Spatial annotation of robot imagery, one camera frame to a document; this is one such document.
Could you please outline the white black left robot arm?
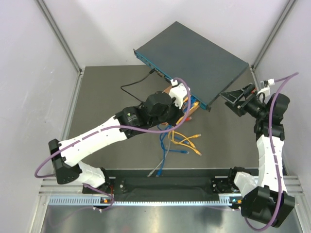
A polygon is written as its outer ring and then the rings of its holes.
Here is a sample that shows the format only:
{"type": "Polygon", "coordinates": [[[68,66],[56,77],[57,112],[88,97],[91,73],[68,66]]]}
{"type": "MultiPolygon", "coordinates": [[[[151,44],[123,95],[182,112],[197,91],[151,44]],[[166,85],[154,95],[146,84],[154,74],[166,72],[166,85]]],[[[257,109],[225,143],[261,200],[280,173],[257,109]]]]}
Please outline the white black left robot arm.
{"type": "Polygon", "coordinates": [[[109,177],[103,168],[96,168],[82,162],[84,158],[113,143],[144,133],[158,124],[176,126],[183,117],[182,110],[186,94],[170,90],[169,93],[155,92],[138,106],[126,107],[102,125],[75,138],[49,142],[58,184],[73,181],[88,184],[99,192],[110,188],[109,177]]]}

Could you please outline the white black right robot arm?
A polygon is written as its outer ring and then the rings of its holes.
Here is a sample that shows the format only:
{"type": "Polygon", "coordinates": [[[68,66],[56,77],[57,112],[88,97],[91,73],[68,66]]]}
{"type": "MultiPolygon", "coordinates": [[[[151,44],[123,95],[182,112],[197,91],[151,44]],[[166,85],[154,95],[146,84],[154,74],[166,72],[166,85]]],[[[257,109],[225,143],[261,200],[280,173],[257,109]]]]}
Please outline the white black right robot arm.
{"type": "Polygon", "coordinates": [[[226,187],[240,192],[241,214],[246,220],[278,228],[295,205],[294,197],[287,193],[282,168],[285,131],[281,122],[290,99],[277,92],[265,103],[266,94],[258,92],[253,84],[220,95],[236,115],[249,114],[255,118],[259,153],[258,178],[246,168],[234,167],[229,170],[226,187]]]}

